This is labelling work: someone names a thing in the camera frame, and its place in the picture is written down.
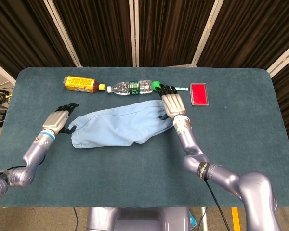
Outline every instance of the green label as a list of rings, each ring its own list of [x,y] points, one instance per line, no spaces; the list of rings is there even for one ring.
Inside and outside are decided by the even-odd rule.
[[[140,84],[139,81],[129,82],[130,95],[140,94]]]

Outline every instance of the table surface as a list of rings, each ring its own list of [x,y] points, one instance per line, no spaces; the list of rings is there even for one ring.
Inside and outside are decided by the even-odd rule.
[[[289,142],[272,81],[260,69],[27,68],[16,82],[0,138],[0,170],[22,165],[22,156],[58,106],[79,103],[67,125],[92,111],[159,99],[157,93],[119,96],[66,90],[67,75],[114,85],[159,80],[189,87],[206,83],[209,106],[192,106],[180,92],[202,150],[211,162],[244,174],[259,171],[272,182],[280,206],[289,206]],[[204,182],[183,168],[174,129],[130,147],[75,149],[59,134],[27,188],[10,188],[0,206],[215,206]],[[242,206],[212,184],[221,206]]]

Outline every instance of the plastic water bottle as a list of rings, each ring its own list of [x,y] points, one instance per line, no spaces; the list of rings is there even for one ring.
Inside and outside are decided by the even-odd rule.
[[[138,95],[152,92],[152,81],[142,80],[133,82],[121,82],[114,86],[107,87],[108,93],[115,93],[118,95]]]

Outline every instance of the yellow label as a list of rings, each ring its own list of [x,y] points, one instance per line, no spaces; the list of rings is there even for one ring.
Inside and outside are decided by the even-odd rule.
[[[66,76],[63,84],[69,90],[93,93],[94,81],[93,78]]]

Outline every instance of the red card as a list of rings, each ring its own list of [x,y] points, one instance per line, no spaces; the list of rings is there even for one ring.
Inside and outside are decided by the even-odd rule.
[[[191,84],[191,102],[193,106],[208,106],[207,86],[205,83]]]

